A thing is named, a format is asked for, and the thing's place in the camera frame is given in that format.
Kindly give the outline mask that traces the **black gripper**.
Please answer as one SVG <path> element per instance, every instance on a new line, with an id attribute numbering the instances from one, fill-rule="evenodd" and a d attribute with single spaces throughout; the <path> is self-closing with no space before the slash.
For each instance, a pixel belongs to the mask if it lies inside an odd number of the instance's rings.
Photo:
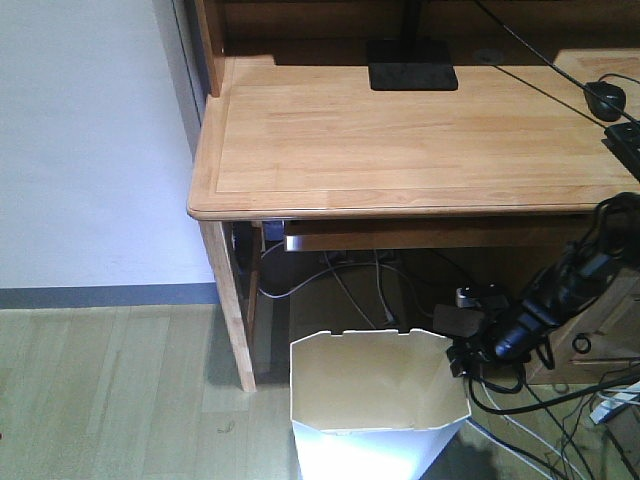
<path id="1" fill-rule="evenodd" d="M 489 330 L 497 325 L 498 316 L 510 306 L 510 300 L 504 294 L 495 294 L 483 299 L 477 306 L 467 308 L 480 311 L 485 315 L 484 322 L 477 334 L 468 338 L 449 337 L 451 346 L 446 355 L 454 377 L 473 376 L 483 364 L 494 363 Z"/>

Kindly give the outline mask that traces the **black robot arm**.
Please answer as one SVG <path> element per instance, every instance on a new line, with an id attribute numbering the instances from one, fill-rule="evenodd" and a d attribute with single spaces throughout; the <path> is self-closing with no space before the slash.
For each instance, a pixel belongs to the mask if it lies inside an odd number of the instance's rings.
<path id="1" fill-rule="evenodd" d="M 568 243 L 517 299 L 495 285 L 456 291 L 453 312 L 477 314 L 479 325 L 471 334 L 448 335 L 452 374 L 471 377 L 483 364 L 523 365 L 532 352 L 554 369 L 549 335 L 597 301 L 624 268 L 639 268 L 639 195 L 629 192 L 600 202 L 584 237 Z"/>

